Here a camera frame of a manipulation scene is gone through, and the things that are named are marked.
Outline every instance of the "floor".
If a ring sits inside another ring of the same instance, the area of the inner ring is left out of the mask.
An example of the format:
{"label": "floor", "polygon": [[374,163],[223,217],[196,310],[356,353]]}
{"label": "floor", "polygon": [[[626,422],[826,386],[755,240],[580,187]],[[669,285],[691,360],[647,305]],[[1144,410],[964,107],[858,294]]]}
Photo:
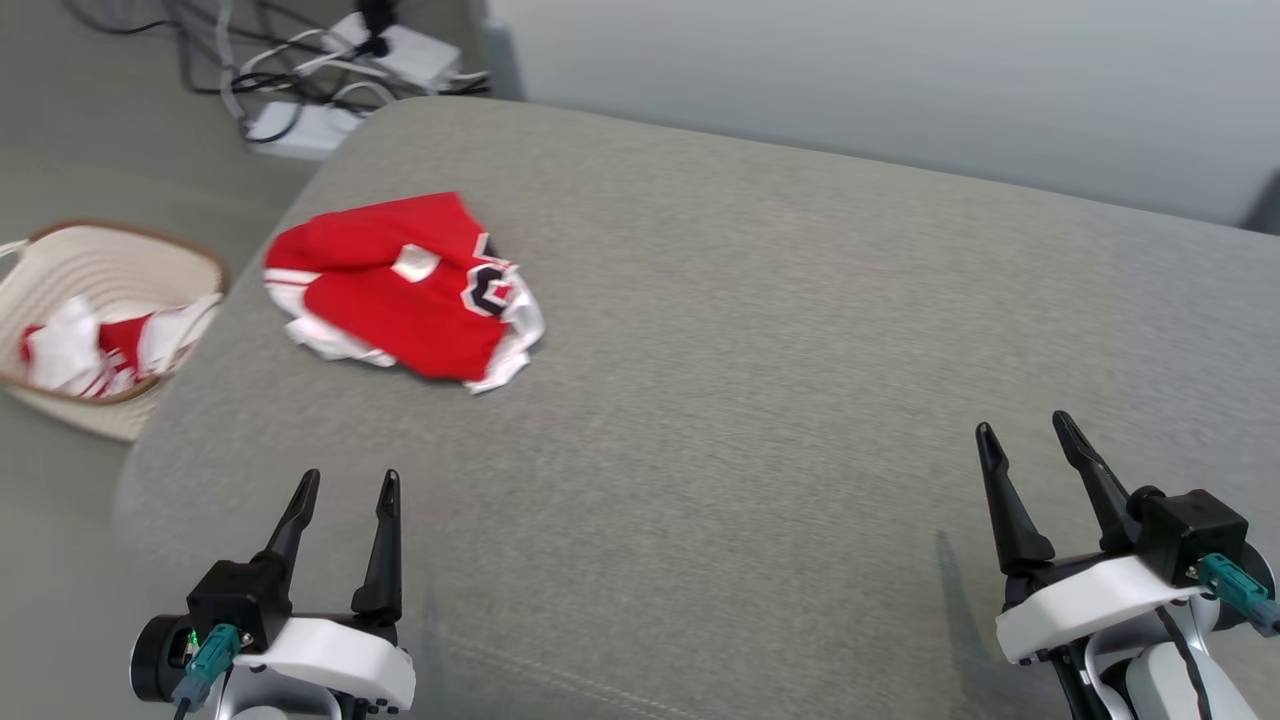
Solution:
{"label": "floor", "polygon": [[[323,22],[353,5],[280,1]],[[124,23],[157,17],[155,0],[81,5],[128,15]],[[475,67],[465,0],[402,8],[404,24],[458,45]],[[246,150],[216,97],[180,90],[166,33],[105,36],[51,0],[4,3],[0,63],[23,68],[9,74],[6,97],[23,101],[0,104],[0,242],[95,217],[188,237],[244,268],[315,165]],[[189,589],[125,570],[113,542],[110,498],[127,451],[0,395],[5,716],[173,716],[137,702],[125,682],[142,624],[179,610]]]}

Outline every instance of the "gray couch cushion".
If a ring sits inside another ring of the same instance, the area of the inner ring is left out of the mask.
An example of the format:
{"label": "gray couch cushion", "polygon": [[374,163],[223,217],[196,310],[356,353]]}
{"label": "gray couch cushion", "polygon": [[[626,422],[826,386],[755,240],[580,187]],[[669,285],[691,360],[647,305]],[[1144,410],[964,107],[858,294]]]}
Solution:
{"label": "gray couch cushion", "polygon": [[[979,420],[1060,555],[1097,529],[1059,407],[1130,488],[1211,488],[1277,557],[1274,237],[454,99],[379,113],[280,227],[445,190],[543,306],[524,374],[471,397],[321,361],[250,272],[116,501],[186,591],[320,468],[293,597],[337,611],[397,468],[416,716],[1065,717],[995,642]],[[1277,647],[1217,647],[1280,712]]]}

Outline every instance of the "red and white cloth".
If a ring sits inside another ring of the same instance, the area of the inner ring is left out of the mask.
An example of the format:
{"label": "red and white cloth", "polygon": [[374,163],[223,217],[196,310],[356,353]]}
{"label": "red and white cloth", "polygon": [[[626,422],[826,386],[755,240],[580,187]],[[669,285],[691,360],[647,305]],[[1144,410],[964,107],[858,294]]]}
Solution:
{"label": "red and white cloth", "polygon": [[328,213],[280,233],[262,278],[325,360],[397,361],[429,378],[500,387],[529,364],[541,311],[456,192]]}
{"label": "red and white cloth", "polygon": [[182,307],[104,323],[84,296],[61,304],[22,334],[31,384],[78,397],[109,397],[164,373],[200,340],[220,293]]}

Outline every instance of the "power adapter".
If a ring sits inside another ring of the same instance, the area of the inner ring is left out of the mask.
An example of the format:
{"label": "power adapter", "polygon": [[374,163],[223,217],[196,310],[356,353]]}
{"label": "power adapter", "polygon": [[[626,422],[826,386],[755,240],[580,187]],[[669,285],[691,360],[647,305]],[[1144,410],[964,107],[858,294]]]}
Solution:
{"label": "power adapter", "polygon": [[[250,127],[248,138],[261,140],[284,132],[298,111],[297,102],[275,100],[268,102]],[[347,140],[364,118],[328,105],[303,105],[297,124],[280,140],[251,142],[250,147],[264,155],[279,155],[298,160],[324,160]]]}
{"label": "power adapter", "polygon": [[[325,49],[332,53],[360,46],[369,38],[365,20],[358,13],[347,15],[329,32],[347,42],[343,45],[328,35],[321,36]],[[462,51],[448,42],[442,42],[404,26],[389,27],[383,33],[383,38],[390,51],[385,58],[370,56],[369,60],[385,67],[428,94],[447,90],[453,82],[453,76],[462,72]]]}

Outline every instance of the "woven basket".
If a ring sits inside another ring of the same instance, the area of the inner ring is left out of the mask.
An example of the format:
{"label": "woven basket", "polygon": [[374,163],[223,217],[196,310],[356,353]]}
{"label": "woven basket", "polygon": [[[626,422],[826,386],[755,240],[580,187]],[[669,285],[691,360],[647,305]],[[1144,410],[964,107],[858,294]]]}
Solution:
{"label": "woven basket", "polygon": [[86,398],[27,382],[22,333],[46,322],[77,295],[83,295],[104,322],[189,305],[225,292],[223,264],[183,240],[100,220],[59,223],[0,247],[0,256],[10,252],[20,256],[0,281],[0,383],[18,400],[67,423],[116,439],[136,439],[182,361],[178,343],[160,373],[125,392]]}

